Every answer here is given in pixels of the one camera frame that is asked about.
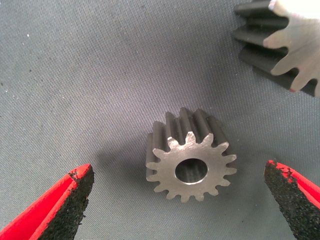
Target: textured rubber coating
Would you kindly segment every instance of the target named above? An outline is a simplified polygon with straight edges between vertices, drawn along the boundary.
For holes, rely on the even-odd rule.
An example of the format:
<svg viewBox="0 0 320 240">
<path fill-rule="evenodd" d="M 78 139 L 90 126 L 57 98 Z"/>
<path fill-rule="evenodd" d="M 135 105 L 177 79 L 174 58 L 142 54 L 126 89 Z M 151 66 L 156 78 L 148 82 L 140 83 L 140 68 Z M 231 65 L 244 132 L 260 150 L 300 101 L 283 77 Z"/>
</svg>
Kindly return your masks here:
<svg viewBox="0 0 320 240">
<path fill-rule="evenodd" d="M 320 239 L 320 209 L 300 190 L 291 171 L 283 172 L 269 161 L 264 178 L 293 235 L 299 240 Z"/>
<path fill-rule="evenodd" d="M 65 200 L 54 219 L 48 224 L 39 240 L 72 240 L 74 239 L 84 211 L 88 205 L 88 195 L 94 183 L 94 172 L 90 166 L 87 174 L 78 179 L 78 187 Z"/>
</svg>

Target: partial gear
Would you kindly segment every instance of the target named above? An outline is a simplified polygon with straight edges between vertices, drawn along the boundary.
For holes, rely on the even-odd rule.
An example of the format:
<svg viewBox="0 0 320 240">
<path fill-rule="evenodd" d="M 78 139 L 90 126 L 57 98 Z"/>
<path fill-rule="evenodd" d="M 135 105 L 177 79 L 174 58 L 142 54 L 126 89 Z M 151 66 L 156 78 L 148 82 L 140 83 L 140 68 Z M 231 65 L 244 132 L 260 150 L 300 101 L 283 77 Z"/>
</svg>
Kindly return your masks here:
<svg viewBox="0 0 320 240">
<path fill-rule="evenodd" d="M 160 182 L 156 193 L 167 190 L 166 198 L 190 196 L 204 200 L 204 193 L 218 195 L 216 186 L 228 186 L 225 175 L 237 172 L 227 165 L 237 157 L 227 150 L 229 143 L 216 119 L 198 109 L 193 114 L 181 108 L 180 117 L 167 112 L 165 124 L 154 122 L 148 135 L 146 179 Z"/>
<path fill-rule="evenodd" d="M 236 39 L 248 44 L 240 58 L 273 76 L 290 79 L 291 92 L 311 83 L 314 96 L 320 97 L 318 1 L 256 0 L 236 6 L 235 12 L 247 19 L 234 32 Z"/>
</svg>

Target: center hole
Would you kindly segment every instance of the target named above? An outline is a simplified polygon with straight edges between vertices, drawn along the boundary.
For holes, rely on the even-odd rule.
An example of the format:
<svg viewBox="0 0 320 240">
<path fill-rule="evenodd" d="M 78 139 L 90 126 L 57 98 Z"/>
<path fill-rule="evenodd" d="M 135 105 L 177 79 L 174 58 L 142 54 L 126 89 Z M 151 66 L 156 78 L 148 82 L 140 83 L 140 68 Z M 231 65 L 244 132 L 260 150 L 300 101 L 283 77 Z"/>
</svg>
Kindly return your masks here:
<svg viewBox="0 0 320 240">
<path fill-rule="evenodd" d="M 199 182 L 206 176 L 207 172 L 207 165 L 197 158 L 184 160 L 175 168 L 175 176 L 185 183 Z"/>
</svg>

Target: gray fabric surface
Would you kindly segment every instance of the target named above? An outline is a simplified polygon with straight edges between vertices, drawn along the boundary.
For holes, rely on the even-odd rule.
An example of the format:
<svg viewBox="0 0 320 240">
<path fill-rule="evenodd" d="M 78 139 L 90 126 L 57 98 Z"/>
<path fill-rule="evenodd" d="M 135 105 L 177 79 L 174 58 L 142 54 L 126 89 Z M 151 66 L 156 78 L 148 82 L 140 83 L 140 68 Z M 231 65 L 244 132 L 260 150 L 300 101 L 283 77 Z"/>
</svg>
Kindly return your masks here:
<svg viewBox="0 0 320 240">
<path fill-rule="evenodd" d="M 0 228 L 91 163 L 76 240 L 294 239 L 263 171 L 276 159 L 320 184 L 320 100 L 238 60 L 240 2 L 1 1 Z M 238 156 L 200 203 L 145 180 L 147 133 L 180 107 L 218 118 Z"/>
</svg>

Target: metal gear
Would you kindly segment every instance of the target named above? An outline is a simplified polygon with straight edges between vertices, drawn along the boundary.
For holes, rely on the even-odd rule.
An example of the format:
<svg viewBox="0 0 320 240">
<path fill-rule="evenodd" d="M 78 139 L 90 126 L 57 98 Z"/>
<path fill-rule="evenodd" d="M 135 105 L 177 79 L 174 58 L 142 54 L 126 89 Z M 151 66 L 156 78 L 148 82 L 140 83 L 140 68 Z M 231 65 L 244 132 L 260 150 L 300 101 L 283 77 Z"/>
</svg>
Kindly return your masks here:
<svg viewBox="0 0 320 240">
<path fill-rule="evenodd" d="M 310 82 L 320 97 L 320 3 L 256 0 L 237 5 L 235 12 L 247 18 L 246 25 L 234 32 L 236 39 L 248 44 L 240 58 L 273 76 L 287 73 L 283 79 L 290 79 L 292 92 Z"/>
<path fill-rule="evenodd" d="M 204 193 L 216 196 L 217 185 L 230 184 L 224 176 L 237 170 L 227 164 L 237 157 L 228 155 L 229 143 L 213 116 L 184 107 L 179 114 L 175 118 L 167 112 L 166 124 L 154 122 L 147 140 L 146 179 L 160 182 L 154 191 L 168 190 L 168 200 L 180 195 L 182 203 L 190 196 L 203 201 Z"/>
</svg>

